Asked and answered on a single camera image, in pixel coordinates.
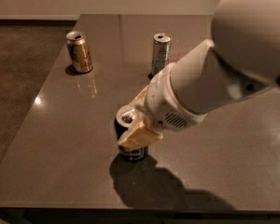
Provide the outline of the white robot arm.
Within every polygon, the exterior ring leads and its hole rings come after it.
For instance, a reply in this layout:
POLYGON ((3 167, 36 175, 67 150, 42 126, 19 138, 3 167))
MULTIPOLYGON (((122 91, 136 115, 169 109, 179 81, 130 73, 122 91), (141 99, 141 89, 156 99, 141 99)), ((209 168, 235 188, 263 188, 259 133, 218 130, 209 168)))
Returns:
POLYGON ((119 148, 134 151, 166 130, 201 123, 224 105, 280 89, 280 0, 220 0, 211 36, 169 63, 116 116, 119 148))

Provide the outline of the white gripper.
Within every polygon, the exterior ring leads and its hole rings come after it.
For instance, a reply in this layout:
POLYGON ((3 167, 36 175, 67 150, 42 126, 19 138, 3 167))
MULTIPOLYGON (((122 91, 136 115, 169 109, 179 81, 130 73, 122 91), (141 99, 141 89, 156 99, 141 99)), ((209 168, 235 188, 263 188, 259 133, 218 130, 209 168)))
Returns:
POLYGON ((118 140, 120 147, 126 150, 147 147, 162 140, 163 129, 180 132, 205 119, 205 114, 193 113, 177 99, 170 78, 174 65, 169 63, 128 104, 130 110, 147 112, 162 128, 146 116, 135 118, 118 140))

